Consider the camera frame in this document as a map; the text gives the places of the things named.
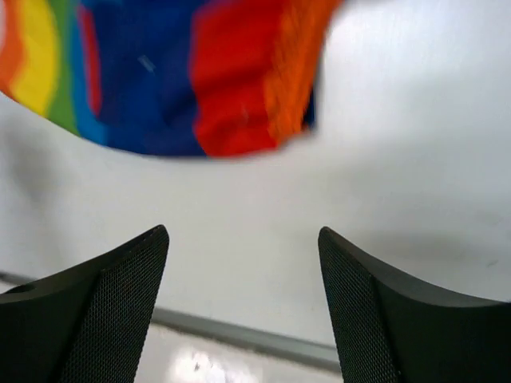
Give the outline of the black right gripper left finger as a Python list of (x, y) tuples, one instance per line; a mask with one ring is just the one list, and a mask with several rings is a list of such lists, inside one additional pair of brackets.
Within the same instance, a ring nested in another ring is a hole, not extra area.
[(1, 295), (3, 382), (132, 382), (169, 237), (158, 225), (96, 258)]

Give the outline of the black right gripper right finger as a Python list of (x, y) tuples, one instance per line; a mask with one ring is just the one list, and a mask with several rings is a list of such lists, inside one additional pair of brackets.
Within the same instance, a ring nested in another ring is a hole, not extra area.
[(344, 381), (509, 381), (508, 302), (425, 282), (329, 227), (318, 246)]

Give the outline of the rainbow striped shorts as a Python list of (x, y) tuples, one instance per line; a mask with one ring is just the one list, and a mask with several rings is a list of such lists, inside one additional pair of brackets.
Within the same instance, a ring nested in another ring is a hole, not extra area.
[(150, 156), (278, 148), (315, 119), (337, 1), (4, 1), (1, 91)]

